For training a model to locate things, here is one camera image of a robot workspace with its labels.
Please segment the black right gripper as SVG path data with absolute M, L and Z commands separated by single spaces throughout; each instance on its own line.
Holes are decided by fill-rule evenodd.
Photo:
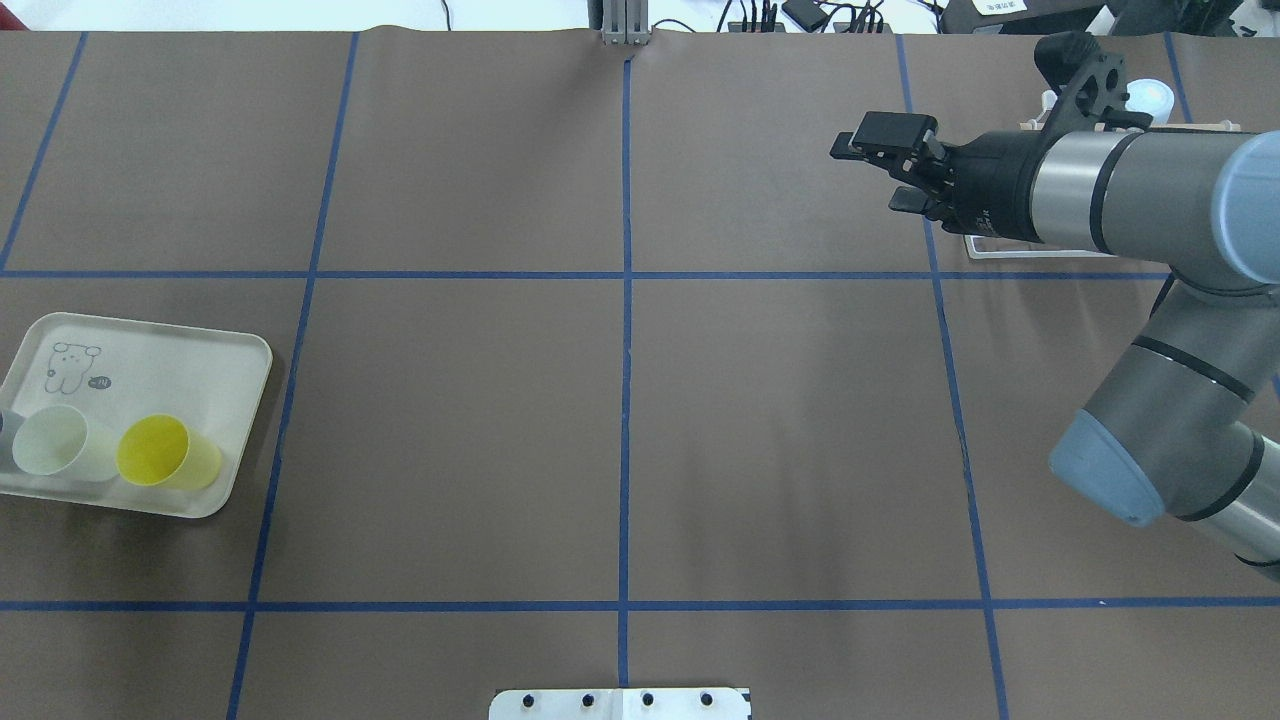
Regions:
M 829 147 L 835 160 L 896 164 L 940 161 L 946 187 L 929 192 L 897 187 L 891 211 L 931 215 L 954 234 L 978 234 L 1039 243 L 1030 218 L 1030 192 L 1046 154 L 1041 133 L 987 132 L 963 145 L 941 142 L 931 115 L 868 111 L 855 131 L 840 132 Z

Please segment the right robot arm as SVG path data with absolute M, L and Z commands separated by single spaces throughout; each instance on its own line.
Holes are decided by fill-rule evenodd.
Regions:
M 1277 133 L 1050 113 L 968 143 L 868 111 L 829 155 L 899 182 L 890 208 L 946 231 L 1157 263 L 1148 320 L 1050 455 L 1119 520 L 1170 516 L 1277 579 L 1277 442 L 1242 414 L 1277 373 Z

